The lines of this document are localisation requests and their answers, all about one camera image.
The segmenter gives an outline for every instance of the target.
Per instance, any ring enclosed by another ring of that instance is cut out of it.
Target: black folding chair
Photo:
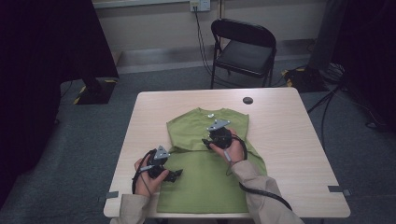
[[[268,78],[268,86],[271,86],[276,39],[269,30],[257,24],[229,19],[213,21],[211,29],[216,43],[210,89],[215,83],[216,67],[226,69],[229,75],[233,71],[262,78],[262,87],[265,87]],[[220,38],[230,40],[224,49],[221,48]]]

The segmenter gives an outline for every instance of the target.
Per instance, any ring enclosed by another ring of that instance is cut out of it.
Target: green cloth
[[[227,128],[236,130],[247,145],[247,159],[255,163],[266,175],[265,164],[246,139],[248,115],[231,109],[216,111],[201,108],[166,123],[172,147],[165,167],[183,174],[175,183],[163,182],[157,212],[164,213],[247,213],[245,192],[239,188],[233,175],[226,175],[228,165],[202,142],[208,138],[206,130],[215,119],[231,122]]]

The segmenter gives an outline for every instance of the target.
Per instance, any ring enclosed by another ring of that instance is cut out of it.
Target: power outlet
[[[194,12],[194,11],[199,11],[200,10],[200,0],[190,0],[190,11]]]
[[[190,0],[190,11],[210,11],[210,0]]]
[[[210,0],[200,0],[200,11],[210,11]]]

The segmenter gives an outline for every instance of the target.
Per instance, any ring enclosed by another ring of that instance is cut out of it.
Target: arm
[[[143,223],[146,218],[149,197],[138,194],[123,194],[120,216],[111,219],[110,224]]]
[[[210,147],[232,166],[233,173],[242,185],[249,189],[265,190],[281,196],[273,178],[261,175],[254,164],[244,161],[244,151],[238,140],[233,139],[230,147],[226,149],[214,144],[210,144]],[[248,211],[255,223],[303,223],[289,208],[276,199],[251,193],[246,193],[246,197]]]
[[[147,157],[143,161],[143,166],[147,166]],[[134,164],[137,170],[142,159]],[[151,192],[155,192],[163,180],[168,176],[169,171],[163,171],[157,178],[152,179],[147,172],[140,174],[136,181],[135,194],[123,194],[120,205],[120,216],[111,219],[110,224],[141,224],[145,221],[147,207],[151,197]]]
[[[250,161],[240,161],[232,167],[239,182],[250,189],[261,189],[280,195],[276,181],[260,175]],[[247,208],[255,223],[303,223],[283,203],[270,197],[247,193]]]

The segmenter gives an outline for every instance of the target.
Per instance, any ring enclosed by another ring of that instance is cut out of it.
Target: shirt sleeve
[[[240,161],[232,168],[239,182],[247,188],[265,190],[280,195],[276,181],[261,175],[250,161]],[[255,223],[303,223],[280,201],[257,194],[246,193],[247,208]]]
[[[141,224],[145,221],[149,198],[137,194],[123,194],[120,216],[111,219],[110,224]]]

